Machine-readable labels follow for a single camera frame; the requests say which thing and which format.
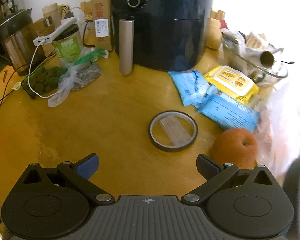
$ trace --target dark green food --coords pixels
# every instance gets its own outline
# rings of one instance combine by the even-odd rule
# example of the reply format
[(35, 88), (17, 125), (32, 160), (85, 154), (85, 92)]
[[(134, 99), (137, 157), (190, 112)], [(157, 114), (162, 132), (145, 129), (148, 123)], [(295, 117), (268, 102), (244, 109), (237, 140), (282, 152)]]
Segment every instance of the dark green food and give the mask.
[(54, 78), (50, 78), (48, 85), (50, 85), (53, 88), (58, 87), (58, 82), (59, 82), (59, 78), (58, 77), (54, 77)]
[[(48, 93), (58, 87), (60, 76), (65, 74), (67, 70), (58, 66), (44, 68), (39, 67), (30, 75), (30, 86), (38, 94)], [(35, 96), (28, 85), (28, 77), (22, 82), (23, 89), (32, 97)]]
[(37, 76), (37, 82), (40, 84), (44, 84), (46, 81), (46, 74), (45, 73), (41, 73), (40, 75)]
[(50, 77), (47, 75), (47, 76), (46, 76), (46, 81), (44, 82), (44, 85), (45, 85), (45, 86), (48, 85), (49, 79), (50, 79)]
[(58, 67), (54, 66), (47, 70), (49, 77), (57, 77), (58, 76)]
[(44, 90), (44, 85), (42, 84), (36, 84), (34, 87), (34, 91), (36, 91), (37, 93), (39, 93), (40, 95), (43, 93)]

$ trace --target kettle lid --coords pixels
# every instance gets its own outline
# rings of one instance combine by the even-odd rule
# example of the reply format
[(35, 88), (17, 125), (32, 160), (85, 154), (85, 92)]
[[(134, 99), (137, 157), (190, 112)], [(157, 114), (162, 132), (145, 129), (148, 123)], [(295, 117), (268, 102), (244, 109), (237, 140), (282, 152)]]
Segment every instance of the kettle lid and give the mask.
[(0, 41), (12, 36), (32, 22), (28, 9), (21, 9), (3, 18), (0, 22)]

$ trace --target roll of tape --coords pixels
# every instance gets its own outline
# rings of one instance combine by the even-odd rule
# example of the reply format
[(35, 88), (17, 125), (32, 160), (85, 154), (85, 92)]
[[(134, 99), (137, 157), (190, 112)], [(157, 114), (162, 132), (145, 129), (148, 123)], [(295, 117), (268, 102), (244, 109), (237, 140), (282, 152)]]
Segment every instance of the roll of tape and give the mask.
[[(184, 143), (183, 145), (179, 146), (179, 147), (176, 147), (176, 146), (168, 146), (168, 145), (164, 145), (160, 142), (158, 142), (155, 138), (154, 138), (154, 135), (152, 133), (152, 130), (153, 130), (153, 127), (154, 127), (154, 124), (157, 122), (157, 121), (160, 121), (161, 119), (169, 116), (169, 115), (175, 115), (176, 117), (179, 117), (179, 118), (183, 118), (185, 119), (186, 121), (188, 121), (190, 124), (192, 124), (192, 127), (194, 129), (194, 133), (191, 137), (191, 139)], [(165, 112), (162, 112), (162, 113), (159, 113), (157, 114), (150, 122), (149, 124), (149, 129), (148, 129), (148, 133), (149, 133), (149, 137), (150, 137), (150, 141), (153, 143), (154, 146), (156, 146), (158, 149), (162, 150), (162, 151), (166, 151), (166, 152), (178, 152), (178, 151), (181, 151), (183, 149), (186, 149), (188, 147), (190, 147), (194, 140), (197, 138), (197, 135), (198, 135), (198, 125), (196, 123), (196, 121), (191, 117), (189, 116), (188, 114), (186, 113), (183, 113), (183, 112), (179, 112), (179, 111), (165, 111)]]

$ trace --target small label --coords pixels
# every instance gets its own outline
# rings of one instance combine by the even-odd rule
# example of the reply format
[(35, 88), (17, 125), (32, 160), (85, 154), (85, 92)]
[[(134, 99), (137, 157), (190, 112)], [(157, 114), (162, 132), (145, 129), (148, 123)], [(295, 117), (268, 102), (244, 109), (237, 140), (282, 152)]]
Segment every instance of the small label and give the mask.
[(12, 89), (13, 89), (13, 90), (18, 90), (20, 87), (21, 87), (21, 82), (17, 82), (17, 83), (12, 87)]
[(109, 36), (109, 22), (108, 19), (94, 20), (96, 28), (96, 37), (108, 37)]
[(46, 24), (47, 24), (47, 26), (50, 26), (50, 19), (51, 18), (47, 18), (45, 21), (46, 21)]

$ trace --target yellow wet wipes package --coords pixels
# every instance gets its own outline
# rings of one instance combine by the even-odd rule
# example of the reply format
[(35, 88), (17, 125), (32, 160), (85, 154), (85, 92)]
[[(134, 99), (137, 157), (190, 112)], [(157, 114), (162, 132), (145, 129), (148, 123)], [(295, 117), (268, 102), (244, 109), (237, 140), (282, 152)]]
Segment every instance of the yellow wet wipes package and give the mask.
[(246, 105), (259, 91), (259, 87), (240, 71), (229, 66), (217, 66), (203, 75), (209, 84)]

